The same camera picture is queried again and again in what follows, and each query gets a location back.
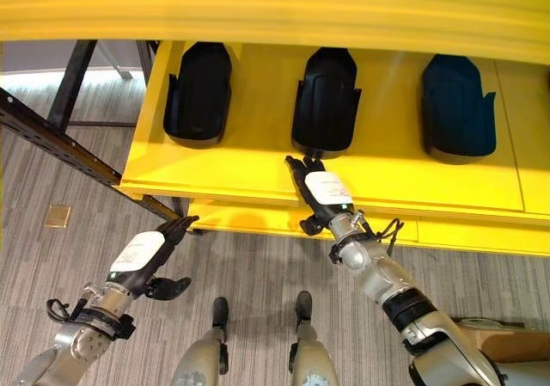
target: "gray carpet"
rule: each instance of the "gray carpet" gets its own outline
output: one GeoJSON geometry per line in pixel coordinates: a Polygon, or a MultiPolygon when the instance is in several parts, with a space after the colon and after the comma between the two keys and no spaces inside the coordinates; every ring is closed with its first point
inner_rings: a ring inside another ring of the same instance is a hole
{"type": "MultiPolygon", "coordinates": [[[[3,87],[44,114],[55,85],[3,87]]],[[[74,119],[135,121],[140,95],[139,81],[85,83],[74,119]],[[82,101],[85,97],[92,101],[82,101]]],[[[133,235],[153,230],[161,220],[12,132],[1,133],[0,384],[6,384],[58,330],[44,311],[47,298],[74,303],[84,284],[106,277],[133,235]],[[51,203],[73,207],[66,229],[42,226],[51,203]]],[[[115,168],[124,167],[131,129],[79,127],[69,134],[115,168]]],[[[217,296],[228,298],[232,319],[229,374],[221,384],[289,384],[292,309],[300,290],[313,294],[313,322],[342,385],[411,384],[410,358],[398,334],[354,278],[330,263],[329,249],[327,242],[298,238],[186,236],[159,275],[189,276],[192,286],[169,303],[138,299],[130,310],[136,333],[118,340],[80,384],[169,384],[182,353],[208,328],[217,296]]],[[[398,247],[394,257],[453,316],[550,329],[550,260],[407,247],[398,247]]]]}

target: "wall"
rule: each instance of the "wall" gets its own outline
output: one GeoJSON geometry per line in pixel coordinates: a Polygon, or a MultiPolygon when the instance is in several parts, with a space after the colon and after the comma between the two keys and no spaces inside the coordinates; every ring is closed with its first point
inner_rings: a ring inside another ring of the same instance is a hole
{"type": "MultiPolygon", "coordinates": [[[[123,68],[140,68],[138,49],[134,40],[104,40],[107,49],[123,68]]],[[[62,70],[69,61],[74,40],[18,40],[4,42],[6,72],[25,70],[62,70]]],[[[109,66],[95,48],[90,67],[109,66]]]]}

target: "black metal rack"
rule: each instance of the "black metal rack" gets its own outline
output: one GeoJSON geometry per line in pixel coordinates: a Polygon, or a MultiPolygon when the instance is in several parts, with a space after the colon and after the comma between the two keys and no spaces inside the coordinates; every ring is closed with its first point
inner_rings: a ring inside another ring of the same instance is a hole
{"type": "MultiPolygon", "coordinates": [[[[130,199],[113,188],[112,186],[120,184],[122,175],[65,133],[96,42],[96,40],[76,42],[47,119],[42,118],[8,91],[0,88],[0,124],[157,216],[165,219],[181,217],[184,213],[179,199],[173,199],[175,207],[178,208],[176,212],[150,195],[144,195],[141,200],[130,199]]],[[[156,47],[157,44],[151,41],[137,41],[145,83],[149,81],[152,67],[150,50],[155,51],[156,47]]],[[[110,126],[111,124],[99,121],[78,125],[110,126]]]]}

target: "yellow shelf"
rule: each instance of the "yellow shelf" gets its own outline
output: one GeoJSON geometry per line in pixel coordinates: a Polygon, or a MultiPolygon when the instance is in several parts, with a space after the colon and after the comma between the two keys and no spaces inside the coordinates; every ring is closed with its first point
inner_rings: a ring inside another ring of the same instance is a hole
{"type": "Polygon", "coordinates": [[[550,64],[550,0],[0,0],[0,40],[220,40],[550,64]]]}
{"type": "MultiPolygon", "coordinates": [[[[197,229],[300,237],[307,236],[300,231],[298,223],[311,213],[307,208],[238,205],[207,199],[193,201],[189,212],[200,216],[193,224],[197,229]]],[[[374,230],[383,230],[392,217],[369,214],[368,219],[374,230]]],[[[407,246],[550,256],[548,227],[415,217],[400,219],[405,221],[405,227],[397,242],[407,246]]],[[[320,238],[332,237],[328,231],[323,231],[320,238]]]]}
{"type": "Polygon", "coordinates": [[[550,212],[550,68],[497,61],[525,211],[550,212]]]}
{"type": "MultiPolygon", "coordinates": [[[[168,74],[178,73],[181,55],[190,45],[161,44],[121,190],[297,206],[284,156],[296,155],[290,142],[296,84],[315,48],[229,46],[233,95],[223,141],[211,149],[193,150],[172,141],[162,129],[168,74]]],[[[550,207],[524,210],[493,61],[474,60],[485,92],[497,92],[497,150],[479,162],[455,166],[433,160],[420,145],[420,74],[431,55],[367,50],[351,50],[351,55],[357,62],[357,86],[363,89],[355,136],[350,149],[326,165],[350,188],[357,206],[389,215],[550,225],[550,207]]],[[[512,84],[507,89],[504,98],[515,88],[512,84]]],[[[522,98],[529,103],[528,97],[522,98]]],[[[529,111],[538,115],[544,109],[529,111]]],[[[545,151],[548,138],[538,141],[542,155],[550,159],[545,151]]],[[[538,187],[544,187],[543,179],[538,178],[538,187]]]]}

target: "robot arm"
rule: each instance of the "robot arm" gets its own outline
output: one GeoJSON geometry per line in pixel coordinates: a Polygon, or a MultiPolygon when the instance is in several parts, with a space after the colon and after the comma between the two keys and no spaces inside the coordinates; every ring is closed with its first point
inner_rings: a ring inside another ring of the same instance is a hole
{"type": "Polygon", "coordinates": [[[133,300],[145,295],[172,300],[191,283],[189,278],[156,278],[154,273],[174,252],[187,228],[198,217],[170,220],[155,231],[137,234],[111,265],[101,286],[86,285],[69,314],[69,304],[48,300],[48,315],[62,324],[51,348],[34,358],[14,385],[76,385],[88,369],[117,339],[129,339],[133,318],[125,312],[133,300]]]}
{"type": "Polygon", "coordinates": [[[446,314],[436,309],[380,243],[384,236],[393,236],[391,249],[403,223],[394,220],[392,233],[374,233],[363,213],[353,207],[344,185],[325,171],[321,161],[306,156],[302,163],[287,156],[286,162],[300,194],[314,211],[300,223],[303,231],[312,236],[323,228],[331,230],[335,240],[331,260],[357,275],[363,292],[382,306],[400,332],[406,349],[415,356],[409,367],[414,384],[504,385],[505,377],[446,314]]]}

